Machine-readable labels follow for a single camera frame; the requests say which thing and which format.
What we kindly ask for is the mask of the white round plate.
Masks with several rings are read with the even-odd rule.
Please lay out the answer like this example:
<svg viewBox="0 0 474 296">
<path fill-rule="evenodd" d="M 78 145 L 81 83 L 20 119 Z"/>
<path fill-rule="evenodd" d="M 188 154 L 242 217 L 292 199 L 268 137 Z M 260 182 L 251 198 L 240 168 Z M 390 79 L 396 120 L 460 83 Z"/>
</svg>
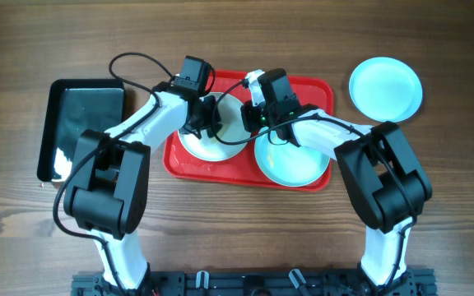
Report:
<svg viewBox="0 0 474 296">
<path fill-rule="evenodd" d="M 243 103 L 233 95 L 226 95 L 217 106 L 223 124 L 217 136 L 223 141 L 235 142 L 250 138 L 251 133 L 244 130 L 240 108 Z M 219 162 L 236 156 L 246 144 L 228 146 L 219 142 L 215 137 L 207 137 L 207 132 L 201 132 L 202 139 L 192 134 L 180 134 L 179 140 L 186 151 L 192 156 L 205 161 Z"/>
</svg>

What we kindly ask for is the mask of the light blue plate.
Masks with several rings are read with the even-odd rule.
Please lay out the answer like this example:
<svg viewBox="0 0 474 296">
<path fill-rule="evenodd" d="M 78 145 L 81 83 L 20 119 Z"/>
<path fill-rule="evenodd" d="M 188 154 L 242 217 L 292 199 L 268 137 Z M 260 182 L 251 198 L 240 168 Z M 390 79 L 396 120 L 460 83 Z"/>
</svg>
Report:
<svg viewBox="0 0 474 296">
<path fill-rule="evenodd" d="M 351 73 L 348 90 L 358 110 L 378 122 L 407 120 L 423 102 L 423 87 L 416 72 L 390 57 L 360 63 Z"/>
<path fill-rule="evenodd" d="M 254 141 L 254 156 L 263 174 L 285 187 L 310 185 L 323 176 L 330 158 L 318 150 L 297 147 L 269 132 Z"/>
</svg>

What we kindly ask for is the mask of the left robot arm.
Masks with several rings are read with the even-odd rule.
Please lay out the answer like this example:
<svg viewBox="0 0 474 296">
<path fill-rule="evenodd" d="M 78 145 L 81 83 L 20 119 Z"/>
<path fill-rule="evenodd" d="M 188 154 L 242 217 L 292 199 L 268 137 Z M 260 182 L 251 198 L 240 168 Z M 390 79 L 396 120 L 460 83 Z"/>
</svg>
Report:
<svg viewBox="0 0 474 296">
<path fill-rule="evenodd" d="M 128 119 L 104 132 L 78 138 L 71 173 L 53 204 L 55 224 L 66 232 L 58 211 L 80 228 L 78 238 L 95 241 L 101 273 L 74 275 L 73 295 L 156 295 L 150 264 L 137 227 L 147 203 L 151 153 L 174 132 L 200 136 L 212 120 L 208 93 L 216 71 L 187 56 L 177 75 L 148 89 L 148 101 Z"/>
</svg>

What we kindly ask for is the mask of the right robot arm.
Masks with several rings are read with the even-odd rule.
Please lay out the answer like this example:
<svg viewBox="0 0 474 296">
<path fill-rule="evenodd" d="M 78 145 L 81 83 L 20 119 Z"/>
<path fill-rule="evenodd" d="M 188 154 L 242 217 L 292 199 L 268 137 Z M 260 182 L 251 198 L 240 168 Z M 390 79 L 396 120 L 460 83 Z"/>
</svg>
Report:
<svg viewBox="0 0 474 296">
<path fill-rule="evenodd" d="M 275 132 L 296 147 L 335 160 L 356 214 L 367 228 L 360 271 L 374 293 L 384 295 L 406 278 L 407 240 L 432 186 L 401 128 L 349 123 L 313 104 L 302 104 L 286 71 L 246 74 L 250 101 L 241 109 L 245 130 Z"/>
</svg>

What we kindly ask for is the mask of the red plastic tray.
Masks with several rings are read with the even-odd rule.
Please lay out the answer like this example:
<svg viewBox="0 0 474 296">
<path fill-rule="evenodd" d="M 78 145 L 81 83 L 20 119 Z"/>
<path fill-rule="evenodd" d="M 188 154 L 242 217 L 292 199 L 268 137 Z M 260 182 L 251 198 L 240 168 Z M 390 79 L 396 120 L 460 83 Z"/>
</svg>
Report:
<svg viewBox="0 0 474 296">
<path fill-rule="evenodd" d="M 324 189 L 332 176 L 331 160 L 317 181 L 303 187 L 285 187 L 267 178 L 257 165 L 254 141 L 248 143 L 236 156 L 221 162 L 200 160 L 189 154 L 180 143 L 176 132 L 169 136 L 164 148 L 163 163 L 168 173 L 176 178 L 214 183 L 269 187 L 299 192 L 316 192 Z"/>
</svg>

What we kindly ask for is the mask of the black rectangular water tray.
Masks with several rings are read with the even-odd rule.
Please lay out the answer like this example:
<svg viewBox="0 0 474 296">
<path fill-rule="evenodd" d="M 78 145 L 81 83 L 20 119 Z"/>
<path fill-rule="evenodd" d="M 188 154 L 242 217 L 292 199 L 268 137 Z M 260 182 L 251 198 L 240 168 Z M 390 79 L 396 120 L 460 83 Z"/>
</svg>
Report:
<svg viewBox="0 0 474 296">
<path fill-rule="evenodd" d="M 63 182 L 72 169 L 79 136 L 123 121 L 125 88 L 115 79 L 59 79 L 49 90 L 36 170 L 42 182 Z"/>
</svg>

